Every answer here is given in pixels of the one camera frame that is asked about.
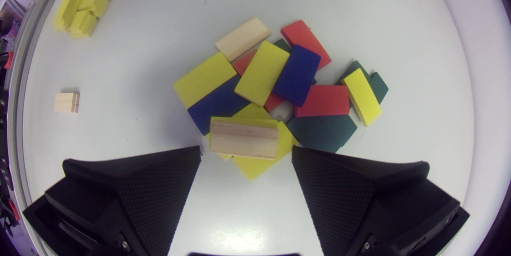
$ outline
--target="rectangular block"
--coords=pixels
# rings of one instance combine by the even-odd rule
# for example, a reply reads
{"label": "rectangular block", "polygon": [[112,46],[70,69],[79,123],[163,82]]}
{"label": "rectangular block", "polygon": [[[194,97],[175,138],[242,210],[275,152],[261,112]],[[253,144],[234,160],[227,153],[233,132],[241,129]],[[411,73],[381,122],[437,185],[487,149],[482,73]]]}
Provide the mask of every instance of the rectangular block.
{"label": "rectangular block", "polygon": [[249,101],[234,93],[239,79],[238,75],[234,76],[188,108],[190,117],[203,135],[210,132],[212,116],[231,117],[250,104]]}
{"label": "rectangular block", "polygon": [[248,180],[256,179],[259,175],[263,174],[263,172],[277,163],[277,161],[290,153],[294,145],[299,145],[298,141],[294,138],[293,134],[282,121],[279,121],[277,129],[279,130],[279,142],[277,144],[275,160],[241,156],[234,156],[232,158],[234,164]]}
{"label": "rectangular block", "polygon": [[344,85],[312,85],[302,107],[294,107],[295,117],[343,115],[350,112]]}
{"label": "rectangular block", "polygon": [[364,76],[365,76],[365,79],[367,79],[367,81],[371,81],[371,78],[369,77],[369,74],[365,71],[365,69],[362,67],[362,65],[360,64],[360,62],[358,61],[354,61],[350,64],[350,66],[348,67],[348,69],[341,75],[341,77],[339,78],[339,80],[335,83],[335,85],[341,85],[341,80],[343,80],[346,76],[352,74],[355,70],[357,69],[361,69]]}
{"label": "rectangular block", "polygon": [[318,54],[295,45],[273,87],[273,94],[294,105],[302,106],[309,94],[320,60],[321,56]]}
{"label": "rectangular block", "polygon": [[258,18],[253,18],[215,42],[215,46],[231,62],[270,34],[271,31]]}
{"label": "rectangular block", "polygon": [[295,117],[286,126],[303,147],[332,153],[341,147],[317,117]]}
{"label": "rectangular block", "polygon": [[[247,119],[248,120],[250,120],[250,119],[255,119],[255,120],[262,119],[262,120],[272,121],[270,115],[266,112],[266,110],[264,110],[263,107],[260,107],[260,106],[254,104],[254,103],[250,103],[249,105],[245,106],[243,109],[239,110],[239,112],[237,112],[232,117],[217,117],[217,116],[213,116],[211,118],[211,123],[215,119],[216,120],[221,120],[221,121],[229,121],[229,119],[233,119],[232,123],[239,123],[239,121],[237,121],[237,119],[244,119],[245,122],[242,123],[242,124],[246,124],[246,125],[250,125],[250,123],[247,123]],[[211,142],[211,133],[206,134],[206,138]],[[226,159],[230,158],[232,155],[220,154],[220,156],[222,157],[223,160],[226,160]]]}
{"label": "rectangular block", "polygon": [[281,33],[292,47],[300,45],[315,54],[319,54],[321,56],[321,61],[319,62],[318,70],[332,62],[330,56],[328,56],[321,43],[319,43],[316,36],[314,36],[303,20],[285,26],[281,30]]}
{"label": "rectangular block", "polygon": [[288,57],[288,52],[263,41],[236,86],[235,92],[253,103],[263,106]]}
{"label": "rectangular block", "polygon": [[357,125],[349,115],[318,116],[335,140],[343,147],[357,130]]}
{"label": "rectangular block", "polygon": [[276,42],[273,43],[276,47],[282,49],[283,51],[285,52],[289,52],[291,53],[291,51],[293,50],[289,44],[287,44],[287,42],[284,40],[284,39],[279,39],[277,40]]}
{"label": "rectangular block", "polygon": [[380,116],[382,110],[362,70],[355,70],[341,82],[347,86],[350,100],[363,125],[369,126]]}
{"label": "rectangular block", "polygon": [[236,70],[218,52],[176,81],[173,87],[184,106],[190,108],[235,75]]}
{"label": "rectangular block", "polygon": [[378,72],[374,72],[371,75],[371,80],[369,81],[369,85],[371,86],[372,91],[374,92],[374,96],[379,104],[382,103],[383,98],[387,95],[388,87],[381,78]]}
{"label": "rectangular block", "polygon": [[275,159],[279,130],[215,121],[211,126],[212,152],[236,156]]}
{"label": "rectangular block", "polygon": [[257,49],[254,49],[251,52],[245,54],[242,58],[232,63],[232,67],[234,67],[234,69],[240,76],[245,73],[245,70],[247,70],[247,67],[252,61],[252,58],[254,58],[254,56],[256,55],[256,52]]}
{"label": "rectangular block", "polygon": [[80,94],[78,93],[57,93],[55,94],[55,102],[53,111],[78,113],[78,102]]}

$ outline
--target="pile of blocks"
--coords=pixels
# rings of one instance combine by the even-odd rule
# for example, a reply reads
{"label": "pile of blocks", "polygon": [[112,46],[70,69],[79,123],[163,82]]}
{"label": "pile of blocks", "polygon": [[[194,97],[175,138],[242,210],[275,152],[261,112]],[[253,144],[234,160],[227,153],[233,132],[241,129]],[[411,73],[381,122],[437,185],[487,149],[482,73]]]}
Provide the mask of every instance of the pile of blocks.
{"label": "pile of blocks", "polygon": [[[217,41],[220,52],[173,85],[210,150],[232,158],[250,180],[298,143],[337,152],[357,129],[350,107],[369,126],[388,91],[378,73],[369,77],[357,61],[334,85],[316,85],[314,76],[330,56],[302,20],[281,33],[286,40],[265,41],[270,30],[253,18]],[[284,101],[294,105],[288,123],[268,114]]]}
{"label": "pile of blocks", "polygon": [[108,0],[62,0],[53,19],[55,30],[69,32],[72,38],[89,38],[109,4]]}

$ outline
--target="red clip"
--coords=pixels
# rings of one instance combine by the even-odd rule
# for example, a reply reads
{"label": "red clip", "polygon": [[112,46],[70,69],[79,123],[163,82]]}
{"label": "red clip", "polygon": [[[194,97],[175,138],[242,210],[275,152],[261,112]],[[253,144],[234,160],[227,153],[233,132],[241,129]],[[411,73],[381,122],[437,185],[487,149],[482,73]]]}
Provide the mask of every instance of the red clip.
{"label": "red clip", "polygon": [[5,65],[4,65],[5,69],[11,68],[12,57],[14,56],[14,54],[12,53],[12,50],[9,52],[8,56],[9,57],[7,58],[7,63],[5,63]]}

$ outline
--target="metal frame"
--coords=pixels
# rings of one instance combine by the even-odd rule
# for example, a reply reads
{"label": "metal frame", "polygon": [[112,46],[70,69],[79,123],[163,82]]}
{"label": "metal frame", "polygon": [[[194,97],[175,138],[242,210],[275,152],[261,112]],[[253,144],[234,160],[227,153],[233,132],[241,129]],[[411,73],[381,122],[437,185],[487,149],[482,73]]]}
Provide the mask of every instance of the metal frame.
{"label": "metal frame", "polygon": [[[37,0],[29,9],[20,27],[14,43],[14,57],[11,68],[7,71],[4,88],[9,90],[7,107],[7,150],[14,190],[11,191],[16,207],[21,212],[31,203],[23,158],[23,108],[27,79],[37,40],[44,20],[48,16],[55,0]],[[33,228],[22,216],[20,224],[24,234],[31,241],[32,247],[39,254],[48,255],[44,244]]]}

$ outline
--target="natural wood block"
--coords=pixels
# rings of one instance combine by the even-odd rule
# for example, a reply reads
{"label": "natural wood block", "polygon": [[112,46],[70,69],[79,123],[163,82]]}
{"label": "natural wood block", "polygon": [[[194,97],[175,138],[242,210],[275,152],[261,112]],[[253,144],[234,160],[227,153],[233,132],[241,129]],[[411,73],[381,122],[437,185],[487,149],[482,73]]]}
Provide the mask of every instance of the natural wood block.
{"label": "natural wood block", "polygon": [[[271,117],[266,112],[266,110],[264,110],[263,107],[260,107],[259,105],[256,105],[254,103],[250,103],[249,105],[247,105],[243,109],[239,110],[239,112],[237,112],[231,118],[237,118],[237,119],[266,119],[266,120],[271,120]],[[214,117],[211,118],[211,123],[213,122],[213,120],[217,120],[217,121],[220,120],[220,121],[224,121],[224,122],[225,121],[229,122],[230,118],[214,116]],[[253,123],[248,123],[247,120],[245,120],[245,121],[242,121],[241,124],[250,125],[250,124],[253,124]],[[211,142],[211,132],[206,134],[206,138]],[[227,160],[232,155],[220,153],[220,156],[222,157],[223,160]]]}
{"label": "natural wood block", "polygon": [[275,128],[214,121],[212,152],[252,158],[275,159],[279,130]]}
{"label": "natural wood block", "polygon": [[234,91],[253,103],[263,106],[288,57],[288,52],[270,42],[263,41]]}
{"label": "natural wood block", "polygon": [[218,52],[176,81],[173,87],[184,106],[190,108],[235,75],[236,70]]}
{"label": "natural wood block", "polygon": [[341,82],[347,86],[350,100],[363,125],[369,126],[380,116],[382,110],[362,70],[355,70]]}
{"label": "natural wood block", "polygon": [[294,138],[293,134],[282,121],[279,121],[277,129],[279,129],[279,142],[277,144],[277,154],[275,160],[257,159],[242,156],[234,156],[232,158],[234,164],[249,180],[256,179],[259,175],[263,174],[263,172],[277,163],[277,161],[290,153],[294,145],[299,145],[298,141]]}
{"label": "natural wood block", "polygon": [[78,113],[78,101],[80,94],[78,93],[57,93],[55,94],[55,103],[53,111]]}
{"label": "natural wood block", "polygon": [[305,103],[294,107],[295,117],[343,115],[350,112],[344,85],[312,85]]}
{"label": "natural wood block", "polygon": [[328,56],[321,43],[319,43],[316,36],[314,36],[303,20],[285,26],[282,28],[281,33],[292,47],[300,45],[315,54],[319,54],[321,56],[321,61],[319,62],[318,70],[332,62],[330,56]]}
{"label": "natural wood block", "polygon": [[271,31],[258,18],[253,18],[215,42],[215,46],[231,62],[270,34]]}

